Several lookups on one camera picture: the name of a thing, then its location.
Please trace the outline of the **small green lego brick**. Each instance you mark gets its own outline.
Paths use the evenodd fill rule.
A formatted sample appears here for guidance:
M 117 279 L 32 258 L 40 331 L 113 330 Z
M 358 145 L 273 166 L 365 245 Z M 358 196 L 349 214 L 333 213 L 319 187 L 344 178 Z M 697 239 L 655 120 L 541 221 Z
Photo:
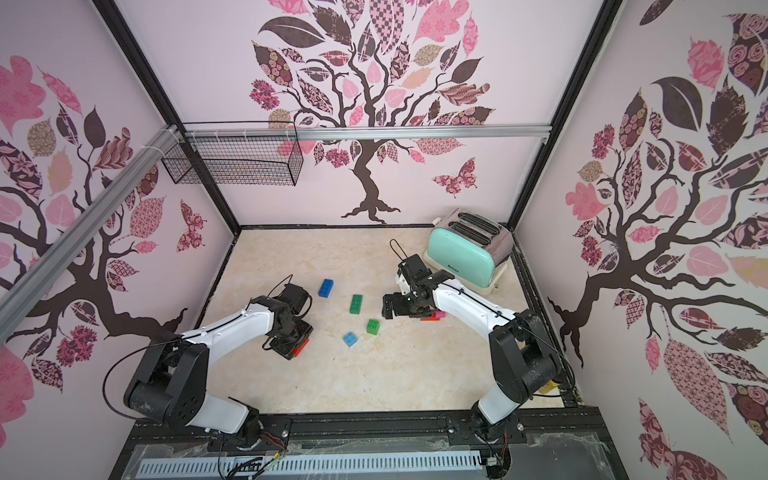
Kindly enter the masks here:
M 366 332 L 370 335 L 377 335 L 380 329 L 380 322 L 375 319 L 370 319 L 366 325 Z

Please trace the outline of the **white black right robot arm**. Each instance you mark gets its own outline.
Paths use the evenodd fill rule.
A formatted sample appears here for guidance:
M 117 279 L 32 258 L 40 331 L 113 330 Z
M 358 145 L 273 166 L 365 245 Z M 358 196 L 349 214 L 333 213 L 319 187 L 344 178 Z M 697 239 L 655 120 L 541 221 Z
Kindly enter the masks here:
M 401 281 L 400 286 L 399 292 L 383 296 L 384 318 L 425 319 L 444 312 L 487 341 L 495 384 L 472 407 L 473 421 L 481 433 L 496 437 L 500 425 L 542 387 L 568 380 L 559 348 L 541 317 L 530 310 L 504 308 L 440 273 L 410 286 Z

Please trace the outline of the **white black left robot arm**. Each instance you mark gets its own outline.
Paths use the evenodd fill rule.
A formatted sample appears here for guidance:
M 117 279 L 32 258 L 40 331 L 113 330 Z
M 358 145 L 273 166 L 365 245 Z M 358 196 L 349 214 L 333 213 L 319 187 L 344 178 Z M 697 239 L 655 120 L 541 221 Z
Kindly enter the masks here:
M 291 360 L 307 344 L 313 327 L 305 320 L 312 297 L 288 286 L 275 297 L 259 296 L 245 308 L 208 326 L 162 335 L 142 356 L 123 397 L 130 410 L 177 429 L 216 431 L 235 447 L 257 444 L 264 431 L 259 410 L 208 392 L 210 367 L 264 338 L 264 346 Z

